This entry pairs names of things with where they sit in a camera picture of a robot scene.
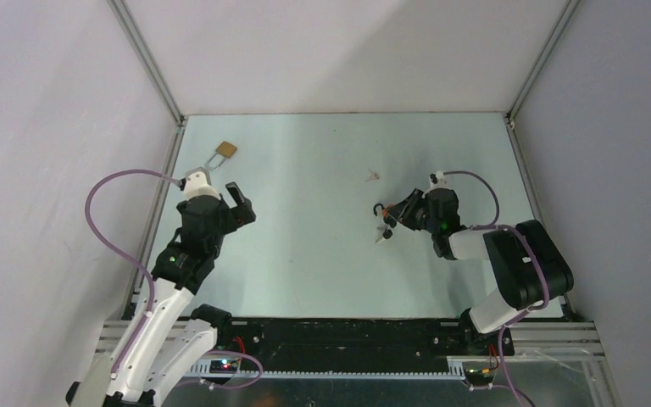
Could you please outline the black headed key bunch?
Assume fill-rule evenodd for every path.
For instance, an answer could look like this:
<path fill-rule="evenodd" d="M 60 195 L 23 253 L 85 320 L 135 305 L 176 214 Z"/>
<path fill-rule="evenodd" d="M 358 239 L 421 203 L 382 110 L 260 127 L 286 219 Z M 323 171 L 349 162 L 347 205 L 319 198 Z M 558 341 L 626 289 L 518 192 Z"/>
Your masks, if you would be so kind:
<path fill-rule="evenodd" d="M 376 238 L 376 244 L 380 244 L 390 239 L 393 234 L 393 229 L 398 223 L 392 219 L 385 219 L 382 221 L 382 224 L 377 228 L 378 234 Z"/>

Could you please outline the orange black padlock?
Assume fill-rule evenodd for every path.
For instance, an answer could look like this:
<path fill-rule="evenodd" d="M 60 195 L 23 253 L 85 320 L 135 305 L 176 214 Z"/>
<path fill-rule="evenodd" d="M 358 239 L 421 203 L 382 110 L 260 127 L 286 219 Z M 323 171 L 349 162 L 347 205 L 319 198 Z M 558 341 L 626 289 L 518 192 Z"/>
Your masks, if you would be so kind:
<path fill-rule="evenodd" d="M 385 219 L 396 220 L 398 218 L 396 214 L 396 209 L 397 208 L 395 204 L 385 205 L 383 203 L 377 203 L 374 205 L 372 211 L 374 216 L 380 217 L 383 220 Z"/>

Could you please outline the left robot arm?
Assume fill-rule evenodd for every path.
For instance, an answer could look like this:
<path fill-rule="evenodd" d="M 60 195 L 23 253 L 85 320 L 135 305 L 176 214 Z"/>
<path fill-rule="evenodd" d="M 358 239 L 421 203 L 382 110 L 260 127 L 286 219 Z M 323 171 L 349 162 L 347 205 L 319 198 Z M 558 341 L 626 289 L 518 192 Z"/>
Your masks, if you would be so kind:
<path fill-rule="evenodd" d="M 233 207 L 207 181 L 188 176 L 176 206 L 181 224 L 147 279 L 147 298 L 112 354 L 102 357 L 66 395 L 69 406 L 160 406 L 191 366 L 208 351 L 234 342 L 231 314 L 202 304 L 172 343 L 175 322 L 213 271 L 225 236 L 255 222 L 256 214 L 235 182 L 225 186 Z"/>

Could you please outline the brass padlock long shackle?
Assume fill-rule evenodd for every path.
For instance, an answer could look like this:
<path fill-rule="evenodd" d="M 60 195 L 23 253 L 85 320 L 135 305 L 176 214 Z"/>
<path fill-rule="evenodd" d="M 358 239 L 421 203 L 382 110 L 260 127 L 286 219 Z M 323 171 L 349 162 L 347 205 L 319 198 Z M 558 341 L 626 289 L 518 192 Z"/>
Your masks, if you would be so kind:
<path fill-rule="evenodd" d="M 238 147 L 231 142 L 223 141 L 206 161 L 205 167 L 209 171 L 217 170 L 227 160 L 231 159 L 238 151 Z"/>

